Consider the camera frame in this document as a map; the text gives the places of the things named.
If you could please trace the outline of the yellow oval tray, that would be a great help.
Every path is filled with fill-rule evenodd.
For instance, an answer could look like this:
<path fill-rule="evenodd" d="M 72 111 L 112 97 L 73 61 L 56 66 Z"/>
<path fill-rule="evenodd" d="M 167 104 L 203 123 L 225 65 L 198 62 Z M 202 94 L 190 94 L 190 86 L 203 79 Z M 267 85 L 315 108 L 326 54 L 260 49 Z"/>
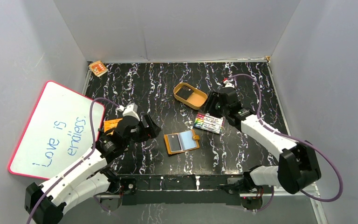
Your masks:
<path fill-rule="evenodd" d="M 173 95 L 176 100 L 194 110 L 199 110 L 208 98 L 206 93 L 183 82 L 174 87 Z"/>

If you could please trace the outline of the orange leather card holder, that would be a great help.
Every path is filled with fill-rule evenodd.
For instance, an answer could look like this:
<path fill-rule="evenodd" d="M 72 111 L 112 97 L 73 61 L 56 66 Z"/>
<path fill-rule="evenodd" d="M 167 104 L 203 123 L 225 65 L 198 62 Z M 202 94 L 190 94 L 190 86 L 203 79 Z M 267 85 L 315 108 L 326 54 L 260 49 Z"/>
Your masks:
<path fill-rule="evenodd" d="M 187 151 L 198 149 L 200 147 L 200 145 L 199 145 L 200 137 L 195 133 L 195 131 L 193 129 L 184 131 L 184 132 L 180 132 L 180 133 L 173 133 L 173 134 L 179 135 L 181 148 L 182 148 L 181 152 L 174 153 L 174 154 L 184 153 Z M 165 141 L 167 153 L 169 155 L 174 155 L 170 152 L 167 136 L 168 136 L 168 134 L 164 135 L 164 141 Z"/>

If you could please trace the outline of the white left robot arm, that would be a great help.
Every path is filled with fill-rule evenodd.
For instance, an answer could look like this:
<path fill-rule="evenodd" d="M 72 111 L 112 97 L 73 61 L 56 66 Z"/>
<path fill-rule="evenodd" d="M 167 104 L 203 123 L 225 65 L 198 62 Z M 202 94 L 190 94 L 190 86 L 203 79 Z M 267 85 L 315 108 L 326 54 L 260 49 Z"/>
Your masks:
<path fill-rule="evenodd" d="M 140 117 L 137 106 L 121 107 L 123 118 L 100 134 L 86 153 L 59 174 L 26 188 L 28 223 L 57 224 L 70 209 L 100 193 L 122 193 L 125 185 L 110 164 L 135 143 L 158 137 L 161 128 L 149 114 Z"/>

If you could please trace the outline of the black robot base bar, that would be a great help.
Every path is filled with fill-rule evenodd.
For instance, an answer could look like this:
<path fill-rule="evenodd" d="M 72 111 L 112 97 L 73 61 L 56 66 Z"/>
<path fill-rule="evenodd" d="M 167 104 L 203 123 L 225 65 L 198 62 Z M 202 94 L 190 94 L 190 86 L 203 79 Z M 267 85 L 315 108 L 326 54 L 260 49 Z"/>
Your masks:
<path fill-rule="evenodd" d="M 96 195 L 105 211 L 141 204 L 239 205 L 250 212 L 263 209 L 270 200 L 268 185 L 255 186 L 239 175 L 119 175 L 113 188 Z"/>

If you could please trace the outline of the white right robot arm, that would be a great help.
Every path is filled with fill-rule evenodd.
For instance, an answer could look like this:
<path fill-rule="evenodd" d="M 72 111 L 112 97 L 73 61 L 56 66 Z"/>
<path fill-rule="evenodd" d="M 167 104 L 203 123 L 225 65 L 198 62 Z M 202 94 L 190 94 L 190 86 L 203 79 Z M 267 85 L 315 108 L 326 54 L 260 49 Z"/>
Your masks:
<path fill-rule="evenodd" d="M 262 122 L 254 110 L 242 105 L 232 83 L 224 80 L 224 85 L 220 91 L 209 92 L 202 110 L 213 117 L 225 118 L 229 125 L 256 140 L 278 161 L 276 166 L 255 166 L 244 172 L 247 192 L 256 193 L 268 185 L 295 194 L 322 177 L 314 149 L 284 137 Z"/>

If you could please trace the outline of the stack of black cards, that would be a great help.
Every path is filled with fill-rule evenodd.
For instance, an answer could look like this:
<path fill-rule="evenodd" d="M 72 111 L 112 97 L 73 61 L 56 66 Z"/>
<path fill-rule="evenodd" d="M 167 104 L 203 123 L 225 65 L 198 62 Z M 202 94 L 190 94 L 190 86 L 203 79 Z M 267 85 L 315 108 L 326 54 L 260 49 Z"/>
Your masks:
<path fill-rule="evenodd" d="M 188 100 L 188 98 L 194 93 L 194 90 L 189 86 L 183 85 L 178 92 L 176 93 L 177 96 L 184 100 Z"/>

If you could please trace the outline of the small orange card box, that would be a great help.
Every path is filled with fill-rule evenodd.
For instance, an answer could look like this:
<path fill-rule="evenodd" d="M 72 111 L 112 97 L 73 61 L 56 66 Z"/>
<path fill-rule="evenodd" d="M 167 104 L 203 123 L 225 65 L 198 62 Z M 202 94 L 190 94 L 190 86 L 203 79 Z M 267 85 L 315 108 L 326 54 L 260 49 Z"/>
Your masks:
<path fill-rule="evenodd" d="M 104 65 L 104 63 L 102 61 L 95 61 L 92 62 L 89 65 L 89 69 L 92 71 L 92 73 L 96 76 L 96 77 L 100 77 L 103 74 L 108 72 L 107 67 Z"/>

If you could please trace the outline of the pack of coloured markers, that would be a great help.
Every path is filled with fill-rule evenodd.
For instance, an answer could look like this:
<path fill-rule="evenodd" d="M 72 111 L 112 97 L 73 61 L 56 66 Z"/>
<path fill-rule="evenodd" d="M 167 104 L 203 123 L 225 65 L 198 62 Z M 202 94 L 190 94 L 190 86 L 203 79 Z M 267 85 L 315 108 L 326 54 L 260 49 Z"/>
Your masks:
<path fill-rule="evenodd" d="M 198 112 L 193 128 L 220 135 L 224 126 L 224 118 L 216 118 L 209 114 Z"/>

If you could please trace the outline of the orange Huckleberry Finn book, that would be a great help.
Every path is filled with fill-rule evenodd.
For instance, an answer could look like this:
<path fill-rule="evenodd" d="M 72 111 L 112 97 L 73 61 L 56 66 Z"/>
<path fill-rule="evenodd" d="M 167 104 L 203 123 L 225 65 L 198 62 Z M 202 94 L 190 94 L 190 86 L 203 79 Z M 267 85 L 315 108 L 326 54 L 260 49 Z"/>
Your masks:
<path fill-rule="evenodd" d="M 121 121 L 122 118 L 119 119 L 111 119 L 111 120 L 106 120 L 103 122 L 103 131 L 107 132 L 110 129 L 114 129 L 117 127 L 119 121 Z"/>

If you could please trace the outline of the pink framed whiteboard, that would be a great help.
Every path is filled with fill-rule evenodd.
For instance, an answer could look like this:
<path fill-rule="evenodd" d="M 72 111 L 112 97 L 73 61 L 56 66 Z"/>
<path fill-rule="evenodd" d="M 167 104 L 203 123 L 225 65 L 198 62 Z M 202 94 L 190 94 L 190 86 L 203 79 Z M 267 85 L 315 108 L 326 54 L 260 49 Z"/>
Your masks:
<path fill-rule="evenodd" d="M 105 108 L 54 81 L 45 83 L 8 171 L 50 179 L 91 147 L 92 133 L 103 123 Z"/>

